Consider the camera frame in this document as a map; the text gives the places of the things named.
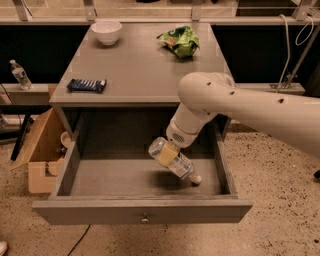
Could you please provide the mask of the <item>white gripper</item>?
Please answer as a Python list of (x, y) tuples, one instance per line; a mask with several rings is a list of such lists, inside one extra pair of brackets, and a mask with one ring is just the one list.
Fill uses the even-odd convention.
[(159, 163), (163, 166), (168, 166), (178, 156), (180, 148), (191, 146), (196, 139), (195, 134), (188, 134), (180, 130), (174, 120), (170, 121), (166, 129), (166, 136), (169, 141), (164, 144), (158, 157)]

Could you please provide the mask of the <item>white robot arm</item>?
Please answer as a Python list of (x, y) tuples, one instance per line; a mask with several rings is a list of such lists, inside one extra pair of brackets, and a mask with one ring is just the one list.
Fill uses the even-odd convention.
[(189, 73), (177, 90), (180, 104), (166, 136), (180, 148), (221, 114), (320, 158), (319, 98), (237, 88), (225, 73)]

